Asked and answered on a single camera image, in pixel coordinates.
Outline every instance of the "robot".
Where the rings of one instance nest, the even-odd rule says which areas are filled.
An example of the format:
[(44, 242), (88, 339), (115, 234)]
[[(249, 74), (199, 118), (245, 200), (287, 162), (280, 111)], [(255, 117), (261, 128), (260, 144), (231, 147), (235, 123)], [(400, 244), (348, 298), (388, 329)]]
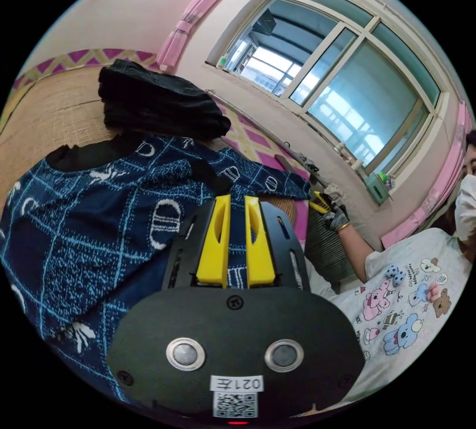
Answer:
[(224, 195), (188, 216), (162, 290), (122, 319), (108, 365), (149, 414), (206, 427), (297, 422), (340, 402), (365, 357), (346, 316), (311, 293), (302, 247), (270, 203), (245, 198), (247, 288), (227, 286), (230, 209)]

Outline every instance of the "label sticker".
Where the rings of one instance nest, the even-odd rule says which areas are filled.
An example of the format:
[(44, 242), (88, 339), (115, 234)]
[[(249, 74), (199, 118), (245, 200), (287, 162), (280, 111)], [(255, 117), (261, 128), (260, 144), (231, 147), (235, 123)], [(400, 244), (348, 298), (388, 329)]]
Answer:
[(258, 393), (213, 393), (213, 417), (248, 419), (258, 417)]
[(218, 393), (259, 393), (264, 391), (263, 376), (210, 376), (210, 391)]

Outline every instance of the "white t-shirt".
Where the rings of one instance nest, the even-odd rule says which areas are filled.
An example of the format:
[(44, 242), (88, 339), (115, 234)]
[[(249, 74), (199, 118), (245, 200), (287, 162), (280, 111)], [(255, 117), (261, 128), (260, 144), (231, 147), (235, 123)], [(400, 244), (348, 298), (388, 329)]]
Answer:
[[(471, 264), (458, 241), (440, 229), (427, 229), (365, 261), (368, 281), (336, 295), (311, 274), (311, 291), (322, 295), (350, 320), (366, 363), (348, 395), (336, 406), (355, 402), (386, 386), (427, 348), (454, 309)], [(427, 289), (439, 284), (439, 298)]]

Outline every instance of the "woven mat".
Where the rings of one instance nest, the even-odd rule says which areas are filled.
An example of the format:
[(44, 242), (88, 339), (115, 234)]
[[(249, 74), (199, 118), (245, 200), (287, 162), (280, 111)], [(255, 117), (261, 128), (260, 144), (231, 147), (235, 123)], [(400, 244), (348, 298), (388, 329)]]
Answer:
[[(100, 69), (84, 67), (46, 77), (18, 90), (8, 101), (5, 112), (11, 116), (0, 129), (0, 214), (14, 182), (48, 153), (61, 145), (82, 147), (121, 133), (104, 126), (98, 96)], [(221, 139), (204, 144), (215, 151), (229, 146)], [(294, 223), (293, 200), (262, 199), (283, 210)]]

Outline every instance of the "qr code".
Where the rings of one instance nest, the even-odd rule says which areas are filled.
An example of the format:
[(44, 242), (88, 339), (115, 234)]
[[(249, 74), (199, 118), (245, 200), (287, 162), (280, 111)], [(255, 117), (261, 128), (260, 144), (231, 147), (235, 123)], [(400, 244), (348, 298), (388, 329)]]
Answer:
[(215, 418), (257, 418), (258, 395), (256, 393), (219, 393), (213, 397)]

